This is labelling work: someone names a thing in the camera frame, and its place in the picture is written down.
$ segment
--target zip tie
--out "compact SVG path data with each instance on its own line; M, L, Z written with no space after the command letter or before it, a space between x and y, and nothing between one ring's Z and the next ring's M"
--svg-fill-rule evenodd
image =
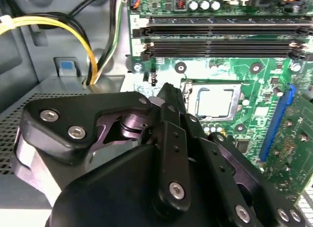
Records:
M3 23L7 28L13 30L16 28L13 18L10 15L3 15L0 17L1 23Z

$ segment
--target motherboard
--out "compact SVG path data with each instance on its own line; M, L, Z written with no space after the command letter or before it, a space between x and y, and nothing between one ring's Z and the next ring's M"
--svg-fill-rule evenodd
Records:
M128 0L128 15L129 90L180 88L296 202L313 173L313 0Z

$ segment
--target blue expansion slot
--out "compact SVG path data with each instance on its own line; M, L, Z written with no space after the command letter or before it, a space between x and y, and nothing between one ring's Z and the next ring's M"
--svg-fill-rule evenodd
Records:
M270 123L268 132L266 133L259 158L262 162L266 162L268 158L269 150L274 142L275 135L278 131L280 122L284 116L286 108L288 105L292 103L292 99L296 93L296 88L294 85L290 84L289 89L285 92L285 94L279 99L278 105L273 116L273 119Z

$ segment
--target black wire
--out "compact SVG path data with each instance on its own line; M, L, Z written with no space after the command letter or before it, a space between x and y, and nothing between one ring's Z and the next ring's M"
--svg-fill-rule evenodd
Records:
M101 68L101 66L104 64L114 42L114 35L116 30L116 9L119 9L116 7L116 1L117 0L110 0L110 31L109 31L109 39L106 44L106 47L99 58L99 61L97 63L98 69Z
M80 13L84 8L86 8L89 4L95 2L96 0L85 0L77 5L68 15L75 17L78 13Z
M12 13L15 17L19 16L24 16L24 15L35 15L35 16L43 16L43 17L49 17L49 18L54 18L58 19L59 21L71 25L74 29L77 30L77 32L85 39L85 41L88 43L90 46L89 39L87 37L87 34L81 24L74 18L78 13L80 13L85 7L87 7L89 4L95 2L96 0L85 0L81 2L79 5L77 5L69 14L65 13L60 13L60 12L49 12L49 13L33 13L33 14L25 14L17 5L17 3L14 0L6 0L9 6L11 7ZM109 40L107 42L107 45L99 59L98 62L98 67L101 67L114 42L114 35L115 35L115 30L116 30L116 1L117 0L110 0L110 33L109 33ZM51 26L51 25L39 25L40 29L54 29L56 27ZM91 63L89 65L89 70L88 70L88 76L87 76L87 81L86 84L89 85L91 82L91 77L92 77L92 66Z

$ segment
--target silver screw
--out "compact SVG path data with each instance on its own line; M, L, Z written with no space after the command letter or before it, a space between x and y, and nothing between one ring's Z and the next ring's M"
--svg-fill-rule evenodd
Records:
M146 101L144 98L139 98L139 101L140 101L142 104L147 104L147 101Z
M46 122L54 122L59 119L58 113L52 110L41 111L40 118Z
M175 112L175 108L174 108L173 106L168 106L168 108L169 108L171 111Z
M73 139L83 139L86 136L85 129L79 126L71 126L67 132Z
M249 213L241 205L235 206L235 209L236 209L237 215L239 216L239 218L243 222L245 222L245 223L249 223L250 222Z
M224 137L222 137L221 135L217 135L217 138L218 138L220 141L224 141Z
M300 216L295 212L295 210L290 210L291 216L294 218L295 221L301 222Z
M289 217L287 216L287 214L285 213L285 211L283 209L277 209L277 212L279 214L279 216L286 222L289 222Z
M140 63L136 63L134 65L134 71L140 72L142 70L142 65Z
M194 117L193 115L190 116L190 120L193 121L193 122L197 121L196 117Z
M170 183L170 193L174 196L176 199L183 199L185 197L185 191L182 188L182 186L176 182Z

